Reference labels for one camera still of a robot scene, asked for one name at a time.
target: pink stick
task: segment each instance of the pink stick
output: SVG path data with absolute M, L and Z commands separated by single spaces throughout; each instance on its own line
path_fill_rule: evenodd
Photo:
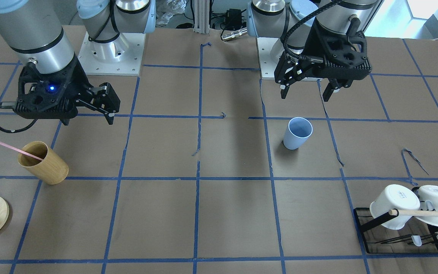
M 30 157 L 35 158 L 35 159 L 37 159 L 37 160 L 43 161 L 43 159 L 40 158 L 40 157 L 37 157 L 37 156 L 32 155 L 32 154 L 29 154 L 29 153 L 26 152 L 26 151 L 22 151 L 21 149 L 17 149 L 16 147 L 10 146 L 10 145 L 5 144 L 5 143 L 3 143 L 3 142 L 1 142 L 1 141 L 0 141 L 0 145 L 2 145 L 3 147 L 7 147 L 7 148 L 10 148 L 10 149 L 13 149 L 14 151 L 18 151 L 19 153 L 21 153 L 21 154 L 25 154 L 26 156 L 30 156 Z

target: bamboo cup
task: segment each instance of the bamboo cup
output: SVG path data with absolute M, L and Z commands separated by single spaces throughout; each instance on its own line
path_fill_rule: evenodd
M 62 182 L 68 175 L 68 165 L 44 142 L 34 141 L 24 146 L 23 151 L 43 159 L 35 158 L 18 153 L 18 163 L 33 175 L 49 185 Z

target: wooden dowel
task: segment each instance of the wooden dowel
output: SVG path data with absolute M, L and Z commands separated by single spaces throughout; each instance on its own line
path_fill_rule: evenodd
M 425 210 L 397 210 L 391 209 L 388 213 L 392 216 L 419 216 L 419 217 L 438 217 L 438 211 L 425 211 Z

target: plastic bag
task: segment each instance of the plastic bag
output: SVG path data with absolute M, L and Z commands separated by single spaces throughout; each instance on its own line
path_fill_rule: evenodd
M 156 0 L 157 18 L 156 26 L 163 27 L 168 24 L 175 14 L 183 14 L 186 11 L 186 0 Z

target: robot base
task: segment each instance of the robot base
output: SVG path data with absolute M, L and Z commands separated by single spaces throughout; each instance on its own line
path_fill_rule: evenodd
M 79 61 L 87 75 L 139 76 L 143 60 L 146 34 L 123 33 L 130 44 L 129 52 L 119 62 L 102 62 L 93 55 L 93 49 L 86 33 L 79 52 Z
M 278 38 L 257 38 L 259 66 L 261 68 L 261 79 L 275 80 L 275 68 L 278 59 L 271 57 L 271 49 Z M 317 81 L 322 78 L 304 78 L 302 81 Z

